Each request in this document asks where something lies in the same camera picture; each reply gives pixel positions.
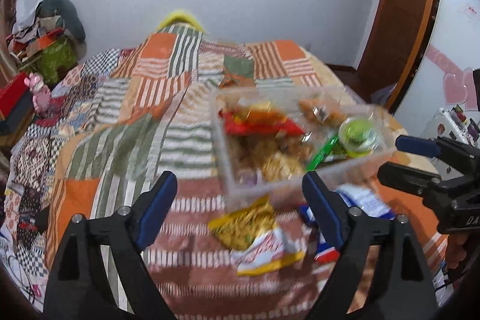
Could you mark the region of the right human hand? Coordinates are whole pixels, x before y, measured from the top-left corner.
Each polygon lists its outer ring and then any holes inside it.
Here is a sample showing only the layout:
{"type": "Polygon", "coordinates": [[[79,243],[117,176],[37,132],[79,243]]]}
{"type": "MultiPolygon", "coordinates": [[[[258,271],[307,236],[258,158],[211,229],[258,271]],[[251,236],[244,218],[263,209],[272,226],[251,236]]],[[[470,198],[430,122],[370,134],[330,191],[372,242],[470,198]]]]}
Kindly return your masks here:
{"type": "Polygon", "coordinates": [[[448,236],[445,261],[449,269],[456,269],[460,262],[465,260],[466,250],[463,245],[469,237],[468,233],[456,233],[448,236]]]}

